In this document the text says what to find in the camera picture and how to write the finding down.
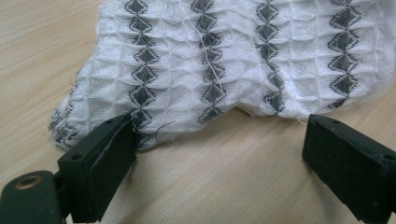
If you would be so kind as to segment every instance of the table surface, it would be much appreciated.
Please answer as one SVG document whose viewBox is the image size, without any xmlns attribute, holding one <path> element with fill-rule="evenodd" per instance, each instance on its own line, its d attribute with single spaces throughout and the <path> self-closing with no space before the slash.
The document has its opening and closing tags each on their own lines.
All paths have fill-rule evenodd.
<svg viewBox="0 0 396 224">
<path fill-rule="evenodd" d="M 50 113 L 92 53 L 99 4 L 0 1 L 0 189 L 18 175 L 57 171 L 64 153 L 50 142 Z M 327 116 L 396 148 L 394 95 L 395 84 Z M 305 128 L 234 109 L 139 153 L 102 223 L 359 223 L 302 162 Z"/>
</svg>

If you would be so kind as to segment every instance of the clamp jaw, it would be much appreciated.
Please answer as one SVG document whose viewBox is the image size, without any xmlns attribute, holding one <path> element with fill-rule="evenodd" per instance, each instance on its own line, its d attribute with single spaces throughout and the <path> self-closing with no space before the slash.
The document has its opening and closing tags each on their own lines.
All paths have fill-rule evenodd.
<svg viewBox="0 0 396 224">
<path fill-rule="evenodd" d="M 109 119 L 59 160 L 59 172 L 36 171 L 2 192 L 0 223 L 65 223 L 101 220 L 136 160 L 131 116 Z"/>
<path fill-rule="evenodd" d="M 396 211 L 396 152 L 344 123 L 311 115 L 303 160 L 365 223 L 387 223 Z"/>
</svg>

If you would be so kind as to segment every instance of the black holder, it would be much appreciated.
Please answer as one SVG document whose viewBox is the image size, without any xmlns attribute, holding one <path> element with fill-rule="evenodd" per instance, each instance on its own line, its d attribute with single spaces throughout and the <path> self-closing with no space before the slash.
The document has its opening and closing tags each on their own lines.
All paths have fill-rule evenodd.
<svg viewBox="0 0 396 224">
<path fill-rule="evenodd" d="M 388 222 L 396 205 L 394 151 L 338 120 L 311 115 L 303 160 L 358 220 Z"/>
<path fill-rule="evenodd" d="M 59 172 L 37 171 L 9 182 L 2 192 L 0 223 L 78 223 L 101 220 L 136 160 L 129 115 L 99 125 L 59 160 Z"/>
</svg>

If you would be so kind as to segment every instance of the diamond pattern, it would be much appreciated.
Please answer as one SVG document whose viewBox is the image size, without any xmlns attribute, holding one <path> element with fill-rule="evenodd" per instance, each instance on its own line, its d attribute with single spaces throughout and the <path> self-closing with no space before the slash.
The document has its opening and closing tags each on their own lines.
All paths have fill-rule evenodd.
<svg viewBox="0 0 396 224">
<path fill-rule="evenodd" d="M 145 33 L 151 30 L 151 25 L 140 17 L 133 17 L 129 28 L 133 31 Z"/>
<path fill-rule="evenodd" d="M 283 90 L 283 80 L 282 78 L 280 78 L 280 76 L 276 73 L 273 72 L 268 76 L 269 81 L 271 82 L 271 84 L 273 84 L 274 86 L 276 86 L 279 90 Z"/>
<path fill-rule="evenodd" d="M 220 59 L 222 56 L 222 52 L 218 49 L 207 49 L 206 54 L 204 54 L 204 57 L 202 59 L 202 63 L 213 63 L 214 61 L 217 61 Z"/>
<path fill-rule="evenodd" d="M 271 70 L 273 70 L 274 73 L 276 73 L 276 75 L 277 75 L 277 73 L 279 72 L 279 68 L 277 67 L 277 65 L 274 64 L 274 63 L 268 63 L 268 66 L 269 66 L 269 67 L 271 68 Z"/>
<path fill-rule="evenodd" d="M 199 31 L 205 33 L 206 31 L 211 29 L 215 23 L 216 17 L 209 14 L 202 14 L 202 16 L 198 20 L 197 28 Z"/>
<path fill-rule="evenodd" d="M 151 115 L 142 109 L 133 110 L 131 115 L 135 130 L 146 127 L 152 121 Z"/>
<path fill-rule="evenodd" d="M 267 43 L 270 39 L 274 38 L 278 33 L 276 26 L 270 23 L 266 23 L 262 26 L 257 27 L 256 33 L 259 34 L 259 39 Z"/>
<path fill-rule="evenodd" d="M 279 10 L 270 5 L 269 3 L 264 3 L 257 8 L 257 15 L 262 21 L 269 22 L 279 14 Z"/>
<path fill-rule="evenodd" d="M 191 4 L 191 10 L 196 13 L 205 13 L 213 5 L 213 0 L 195 0 Z"/>
<path fill-rule="evenodd" d="M 328 47 L 337 52 L 346 52 L 359 43 L 359 37 L 353 31 L 340 33 L 332 38 Z"/>
<path fill-rule="evenodd" d="M 214 47 L 216 45 L 219 45 L 221 43 L 221 39 L 219 38 L 219 35 L 213 34 L 213 33 L 206 33 L 202 37 L 203 43 L 200 43 L 199 48 L 203 48 L 204 45 L 205 47 Z"/>
<path fill-rule="evenodd" d="M 330 63 L 329 68 L 338 72 L 351 72 L 358 65 L 356 60 L 351 54 L 343 54 L 335 57 Z"/>
<path fill-rule="evenodd" d="M 221 115 L 223 112 L 219 110 L 218 108 L 215 107 L 209 107 L 204 112 L 201 114 L 201 116 L 198 118 L 198 121 L 200 123 L 207 123 L 213 118 L 217 117 L 218 115 Z"/>
<path fill-rule="evenodd" d="M 212 105 L 218 104 L 225 98 L 225 93 L 219 84 L 210 85 L 202 96 L 202 101 Z"/>
<path fill-rule="evenodd" d="M 145 13 L 148 9 L 148 6 L 140 0 L 133 0 L 125 4 L 125 9 L 131 14 L 138 14 Z"/>
<path fill-rule="evenodd" d="M 158 76 L 148 66 L 141 65 L 132 72 L 132 77 L 143 83 L 149 83 Z"/>
<path fill-rule="evenodd" d="M 148 36 L 140 34 L 134 38 L 134 44 L 139 46 L 148 46 L 152 47 L 155 46 L 154 41 L 152 41 Z"/>
<path fill-rule="evenodd" d="M 160 60 L 154 51 L 149 48 L 139 50 L 134 58 L 141 63 L 156 63 Z"/>
<path fill-rule="evenodd" d="M 337 93 L 348 96 L 358 85 L 358 80 L 352 75 L 342 75 L 330 84 L 330 88 Z"/>
<path fill-rule="evenodd" d="M 330 20 L 330 26 L 345 30 L 345 32 L 335 35 L 328 44 L 329 49 L 343 53 L 335 57 L 328 65 L 333 71 L 345 73 L 330 84 L 330 88 L 333 91 L 345 96 L 327 105 L 330 109 L 336 109 L 344 104 L 349 98 L 349 94 L 358 86 L 358 80 L 350 74 L 358 65 L 358 60 L 349 54 L 348 51 L 359 43 L 358 35 L 353 30 L 350 30 L 349 27 L 361 19 L 361 14 L 350 5 L 352 0 L 331 0 L 331 2 L 334 5 L 345 7 Z"/>
<path fill-rule="evenodd" d="M 263 44 L 260 46 L 260 55 L 265 61 L 274 58 L 278 54 L 277 48 L 273 44 Z"/>
<path fill-rule="evenodd" d="M 282 95 L 280 91 L 272 92 L 264 97 L 264 102 L 271 106 L 275 114 L 283 110 L 284 103 L 282 101 Z"/>
<path fill-rule="evenodd" d="M 346 30 L 361 19 L 361 14 L 353 6 L 347 7 L 332 17 L 330 25 L 336 29 Z"/>
<path fill-rule="evenodd" d="M 216 64 L 212 64 L 212 66 L 208 67 L 204 74 L 205 82 L 212 82 L 219 78 L 224 77 L 225 68 Z"/>
<path fill-rule="evenodd" d="M 155 100 L 154 92 L 145 86 L 134 87 L 134 89 L 129 92 L 129 97 L 132 102 L 139 107 L 147 106 Z"/>
</svg>

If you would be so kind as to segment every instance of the patterned fabric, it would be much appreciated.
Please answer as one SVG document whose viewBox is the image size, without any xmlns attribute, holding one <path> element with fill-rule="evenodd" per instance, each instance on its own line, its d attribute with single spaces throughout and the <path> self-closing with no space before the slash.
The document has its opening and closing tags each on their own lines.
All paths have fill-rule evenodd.
<svg viewBox="0 0 396 224">
<path fill-rule="evenodd" d="M 147 148 L 236 106 L 304 119 L 350 105 L 389 84 L 395 17 L 388 0 L 106 0 L 53 140 L 130 113 Z"/>
</svg>

